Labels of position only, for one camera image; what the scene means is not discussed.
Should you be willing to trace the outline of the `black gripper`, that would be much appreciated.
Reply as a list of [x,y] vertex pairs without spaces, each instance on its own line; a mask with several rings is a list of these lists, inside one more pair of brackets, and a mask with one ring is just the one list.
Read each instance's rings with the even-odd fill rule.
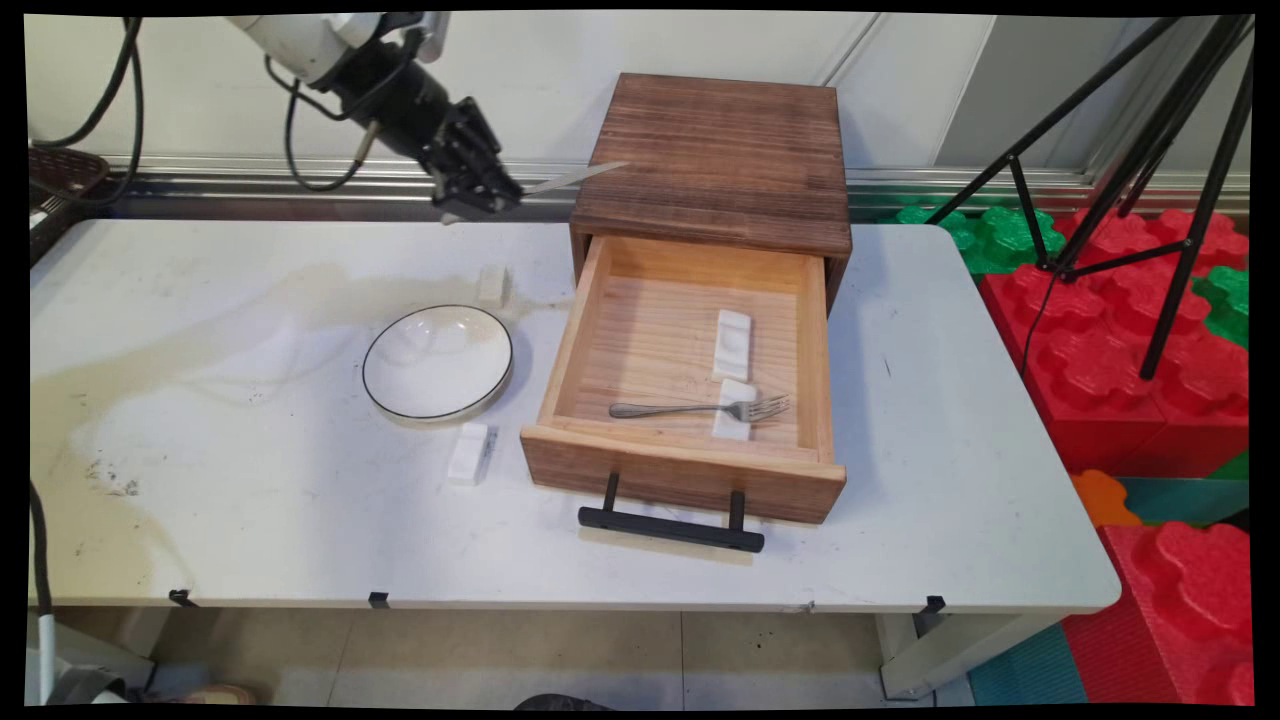
[[425,38],[375,38],[344,53],[333,94],[396,154],[430,170],[433,205],[458,218],[489,218],[522,204],[524,190],[500,160],[500,143],[472,97],[452,97],[419,61]]

